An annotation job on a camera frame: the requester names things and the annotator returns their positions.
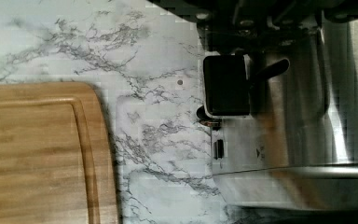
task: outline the black plastic part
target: black plastic part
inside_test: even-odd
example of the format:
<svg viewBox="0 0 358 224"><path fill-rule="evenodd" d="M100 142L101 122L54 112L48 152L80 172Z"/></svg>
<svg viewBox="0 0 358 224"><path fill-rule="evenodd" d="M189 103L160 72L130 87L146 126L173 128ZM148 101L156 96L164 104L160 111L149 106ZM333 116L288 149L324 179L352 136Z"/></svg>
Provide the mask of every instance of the black plastic part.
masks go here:
<svg viewBox="0 0 358 224"><path fill-rule="evenodd" d="M242 56L209 56L203 61L206 109L213 116L249 115L249 82Z"/></svg>
<svg viewBox="0 0 358 224"><path fill-rule="evenodd" d="M213 143L213 157L215 160L225 157L223 140L219 139Z"/></svg>

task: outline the stainless steel appliance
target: stainless steel appliance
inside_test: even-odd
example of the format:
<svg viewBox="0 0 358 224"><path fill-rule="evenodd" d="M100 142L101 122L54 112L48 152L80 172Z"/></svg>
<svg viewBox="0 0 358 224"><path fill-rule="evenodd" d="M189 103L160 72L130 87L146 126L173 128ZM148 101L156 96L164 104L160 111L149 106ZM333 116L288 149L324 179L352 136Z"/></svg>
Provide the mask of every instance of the stainless steel appliance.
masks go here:
<svg viewBox="0 0 358 224"><path fill-rule="evenodd" d="M228 203L299 210L358 209L358 22L327 23L286 52L246 118L222 119L213 179Z"/></svg>
<svg viewBox="0 0 358 224"><path fill-rule="evenodd" d="M358 209L358 1L173 2L222 55L204 60L198 116L225 200Z"/></svg>

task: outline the cutting board groove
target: cutting board groove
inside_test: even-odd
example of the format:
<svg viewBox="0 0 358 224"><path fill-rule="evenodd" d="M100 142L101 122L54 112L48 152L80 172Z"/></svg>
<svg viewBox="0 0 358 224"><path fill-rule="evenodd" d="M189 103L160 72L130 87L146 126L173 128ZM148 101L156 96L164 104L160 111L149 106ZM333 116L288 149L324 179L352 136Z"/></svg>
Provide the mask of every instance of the cutting board groove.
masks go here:
<svg viewBox="0 0 358 224"><path fill-rule="evenodd" d="M117 223L114 185L88 85L0 86L0 222Z"/></svg>

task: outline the gray marble veining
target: gray marble veining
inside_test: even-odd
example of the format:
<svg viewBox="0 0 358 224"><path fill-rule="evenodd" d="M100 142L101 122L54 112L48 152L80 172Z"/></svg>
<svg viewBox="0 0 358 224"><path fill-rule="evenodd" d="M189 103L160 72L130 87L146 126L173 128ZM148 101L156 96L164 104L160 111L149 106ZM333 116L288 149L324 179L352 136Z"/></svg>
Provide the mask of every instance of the gray marble veining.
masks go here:
<svg viewBox="0 0 358 224"><path fill-rule="evenodd" d="M265 223L212 180L194 24L145 0L0 0L0 84L84 81L103 103L123 223Z"/></svg>

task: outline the small black button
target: small black button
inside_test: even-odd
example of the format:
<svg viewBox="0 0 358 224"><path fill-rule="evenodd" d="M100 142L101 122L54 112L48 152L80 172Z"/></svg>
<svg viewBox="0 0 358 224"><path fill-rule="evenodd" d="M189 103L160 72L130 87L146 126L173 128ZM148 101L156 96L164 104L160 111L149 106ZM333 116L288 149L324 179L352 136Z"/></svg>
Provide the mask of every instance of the small black button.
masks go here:
<svg viewBox="0 0 358 224"><path fill-rule="evenodd" d="M225 156L223 140L219 139L213 143L213 154L215 160L222 159Z"/></svg>

